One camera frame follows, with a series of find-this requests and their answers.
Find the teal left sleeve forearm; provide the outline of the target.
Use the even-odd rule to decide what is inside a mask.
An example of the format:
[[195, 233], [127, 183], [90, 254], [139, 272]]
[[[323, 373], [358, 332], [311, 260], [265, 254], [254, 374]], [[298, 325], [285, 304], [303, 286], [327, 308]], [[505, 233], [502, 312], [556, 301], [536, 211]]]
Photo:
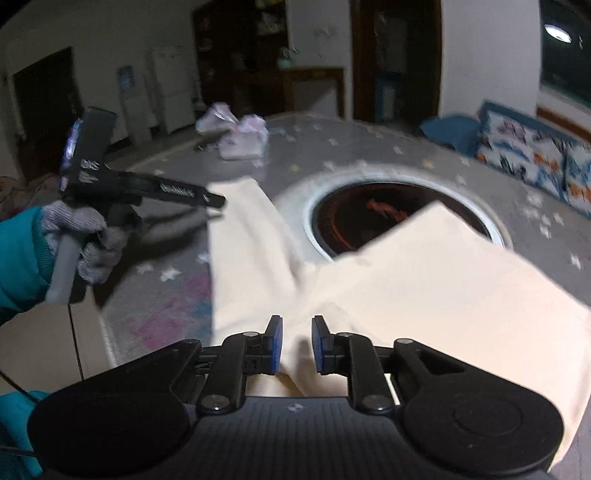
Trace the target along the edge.
[[[42, 232], [42, 209], [22, 211], [1, 223], [1, 323], [27, 312], [44, 299], [51, 280], [54, 259]], [[27, 422], [34, 399], [47, 394], [13, 391], [1, 396], [1, 445], [32, 449]]]

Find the grey gloved left hand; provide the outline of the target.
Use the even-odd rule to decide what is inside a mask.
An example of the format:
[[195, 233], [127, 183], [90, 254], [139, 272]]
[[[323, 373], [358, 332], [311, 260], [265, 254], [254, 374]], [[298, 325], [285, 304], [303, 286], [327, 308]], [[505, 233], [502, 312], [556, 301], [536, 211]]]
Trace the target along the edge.
[[91, 207], [72, 208], [56, 201], [41, 209], [41, 232], [53, 258], [65, 233], [84, 236], [77, 262], [79, 276], [90, 285], [103, 284], [121, 260], [131, 229], [108, 226], [105, 218]]

